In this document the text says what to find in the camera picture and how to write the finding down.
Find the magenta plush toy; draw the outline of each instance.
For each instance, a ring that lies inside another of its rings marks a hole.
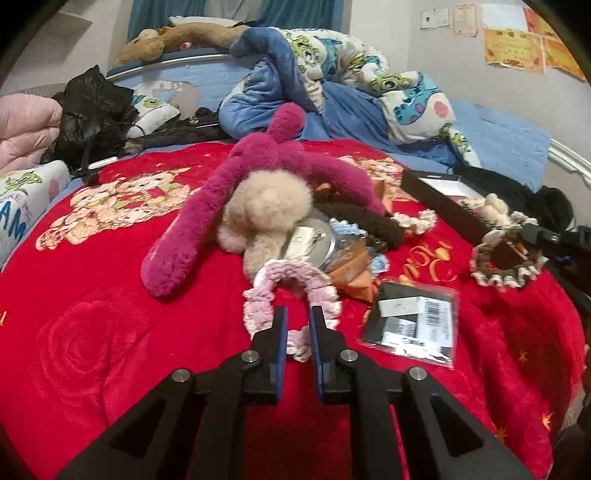
[[[287,170],[307,180],[311,187],[330,183],[343,201],[383,215],[384,207],[363,170],[329,155],[308,153],[300,142],[292,140],[305,121],[300,107],[283,104],[266,133],[253,133],[240,140],[228,159],[189,197],[142,263],[141,278],[152,295],[166,295],[185,279],[216,214],[234,188],[254,170]]]

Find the pink crochet scrunchie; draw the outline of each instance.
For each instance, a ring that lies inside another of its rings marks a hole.
[[[339,324],[337,317],[340,314],[341,303],[328,275],[302,260],[269,260],[265,264],[263,278],[259,278],[260,283],[243,293],[246,299],[244,326],[251,338],[255,333],[271,327],[271,302],[275,298],[272,290],[279,281],[288,278],[293,278],[303,285],[310,307],[318,305],[322,308],[328,328],[334,330]],[[287,354],[293,355],[298,362],[309,359],[311,349],[307,325],[301,330],[287,332]]]

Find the light blue crochet item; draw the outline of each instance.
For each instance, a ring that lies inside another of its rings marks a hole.
[[[361,235],[361,236],[368,236],[369,234],[359,228],[357,223],[348,223],[345,220],[338,221],[336,218],[330,219],[330,227],[333,229],[333,232],[336,236],[345,236],[345,235]],[[369,248],[369,256],[375,255],[375,250],[373,248]],[[378,254],[372,258],[371,261],[371,274],[372,277],[377,277],[380,273],[384,273],[390,270],[390,263],[384,254]]]

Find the red bedspread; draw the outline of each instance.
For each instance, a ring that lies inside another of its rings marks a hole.
[[[397,190],[400,167],[383,154],[354,141],[306,148],[388,173],[395,210],[421,209]],[[174,210],[230,149],[195,145],[107,167],[102,187],[57,205],[0,275],[0,421],[40,480],[53,478],[173,369],[215,368],[249,346],[242,323],[249,284],[239,256],[205,248],[189,281],[166,300],[152,298],[139,279]],[[520,291],[478,287],[470,251],[439,220],[388,254],[388,276],[460,292],[456,369],[421,365],[542,478],[582,373],[580,320],[549,273]],[[305,324],[301,300],[280,290],[275,304],[289,308],[290,328]],[[367,309],[344,301],[339,329],[349,345],[390,368],[420,364],[357,344]],[[245,434],[247,479],[350,477],[347,408],[318,402],[311,363],[288,362],[281,404],[250,408]]]

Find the metal tin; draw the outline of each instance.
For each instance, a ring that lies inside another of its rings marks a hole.
[[[316,232],[321,232],[324,235],[312,246],[310,252],[306,255],[308,263],[313,267],[320,268],[320,266],[332,255],[335,250],[336,238],[330,227],[328,218],[318,210],[313,209],[308,217],[296,223],[295,228],[299,226],[307,226],[313,228]],[[290,244],[293,230],[287,236],[287,242],[281,248],[279,258],[284,258],[287,246]]]

